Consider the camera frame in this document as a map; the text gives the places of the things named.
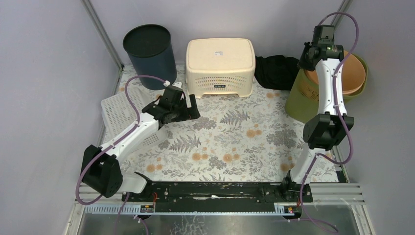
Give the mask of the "white perforated basket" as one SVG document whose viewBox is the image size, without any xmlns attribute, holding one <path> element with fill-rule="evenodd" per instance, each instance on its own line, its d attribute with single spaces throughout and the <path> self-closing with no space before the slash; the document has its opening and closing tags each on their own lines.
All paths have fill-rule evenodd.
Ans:
<svg viewBox="0 0 415 235">
<path fill-rule="evenodd" d="M 146 90 L 132 85 L 128 88 L 128 94 L 138 110 L 143 109 L 155 98 Z M 129 129 L 129 125 L 137 118 L 134 109 L 127 100 L 125 91 L 120 91 L 116 95 L 101 101 L 102 118 L 105 124 L 106 133 L 103 143 L 114 139 L 124 129 Z M 165 127 L 144 139 L 132 151 L 134 154 L 145 153 L 154 147 L 160 147 L 167 143 L 168 131 Z"/>
</svg>

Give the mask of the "dark blue cylindrical bin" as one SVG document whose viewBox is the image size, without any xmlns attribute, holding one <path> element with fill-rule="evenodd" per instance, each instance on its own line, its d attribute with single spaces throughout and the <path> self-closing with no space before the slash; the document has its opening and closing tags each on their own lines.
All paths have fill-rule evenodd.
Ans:
<svg viewBox="0 0 415 235">
<path fill-rule="evenodd" d="M 149 75 L 174 83 L 177 78 L 171 34 L 158 24 L 130 30 L 122 42 L 137 75 Z"/>
</svg>

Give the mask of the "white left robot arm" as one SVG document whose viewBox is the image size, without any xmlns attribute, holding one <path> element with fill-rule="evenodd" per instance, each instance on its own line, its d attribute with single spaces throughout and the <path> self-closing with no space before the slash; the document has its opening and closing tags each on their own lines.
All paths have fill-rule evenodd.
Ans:
<svg viewBox="0 0 415 235">
<path fill-rule="evenodd" d="M 147 179 L 138 173 L 128 175 L 121 170 L 121 163 L 144 140 L 169 123 L 198 119 L 196 96 L 185 95 L 173 85 L 165 88 L 163 94 L 146 105 L 125 130 L 99 147 L 88 146 L 83 155 L 78 184 L 84 183 L 100 196 L 110 198 L 117 192 L 129 192 L 140 201 L 151 197 L 152 189 Z"/>
</svg>

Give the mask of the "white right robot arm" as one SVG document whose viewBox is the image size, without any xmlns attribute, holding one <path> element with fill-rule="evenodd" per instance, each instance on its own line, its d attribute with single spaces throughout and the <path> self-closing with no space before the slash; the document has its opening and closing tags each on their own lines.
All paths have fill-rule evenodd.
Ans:
<svg viewBox="0 0 415 235">
<path fill-rule="evenodd" d="M 334 26 L 316 26 L 312 41 L 304 45 L 298 67 L 317 73 L 319 106 L 317 114 L 304 126 L 299 162 L 279 187 L 280 196 L 288 202 L 296 202 L 304 195 L 307 176 L 316 161 L 325 158 L 334 162 L 325 153 L 339 145 L 344 137 L 350 138 L 349 130 L 354 125 L 354 118 L 347 115 L 344 106 L 341 71 L 345 55 L 343 47 L 334 44 Z"/>
</svg>

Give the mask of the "cream perforated plastic basket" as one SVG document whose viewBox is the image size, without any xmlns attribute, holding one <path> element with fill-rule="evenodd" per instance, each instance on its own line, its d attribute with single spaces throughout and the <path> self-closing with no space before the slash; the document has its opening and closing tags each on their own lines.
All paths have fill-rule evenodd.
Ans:
<svg viewBox="0 0 415 235">
<path fill-rule="evenodd" d="M 253 92 L 255 53 L 248 39 L 191 40 L 186 49 L 185 68 L 188 93 L 197 98 L 212 94 L 247 97 Z"/>
</svg>

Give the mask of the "orange bucket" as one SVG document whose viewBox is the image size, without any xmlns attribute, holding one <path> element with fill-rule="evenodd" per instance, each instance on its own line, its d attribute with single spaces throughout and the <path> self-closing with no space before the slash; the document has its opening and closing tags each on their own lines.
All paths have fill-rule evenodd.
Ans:
<svg viewBox="0 0 415 235">
<path fill-rule="evenodd" d="M 304 97 L 317 101 L 319 99 L 318 76 L 316 71 L 300 70 L 297 88 Z M 343 65 L 342 89 L 344 99 L 357 96 L 366 83 L 367 71 L 360 57 L 351 55 Z"/>
</svg>

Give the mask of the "green ribbed waste bin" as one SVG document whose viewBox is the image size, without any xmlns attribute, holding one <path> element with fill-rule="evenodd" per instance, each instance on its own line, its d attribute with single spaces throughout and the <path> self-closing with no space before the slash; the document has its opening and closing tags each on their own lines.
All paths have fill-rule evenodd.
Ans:
<svg viewBox="0 0 415 235">
<path fill-rule="evenodd" d="M 366 62 L 361 57 L 360 57 L 360 60 L 365 64 L 365 69 L 368 75 L 368 66 Z M 317 114 L 319 100 L 314 101 L 300 94 L 297 88 L 297 84 L 299 84 L 299 81 L 300 79 L 299 79 L 299 76 L 297 75 L 294 85 L 289 93 L 289 96 L 288 96 L 288 99 L 285 105 L 285 110 L 290 117 L 302 123 L 307 123 L 310 119 L 312 119 Z M 366 86 L 366 83 L 364 85 L 364 88 L 361 90 L 361 92 L 357 96 L 359 96 L 364 91 L 365 86 Z M 347 103 L 351 101 L 352 99 L 356 98 L 357 96 L 354 96 L 351 99 L 343 98 L 343 100 L 345 103 Z"/>
</svg>

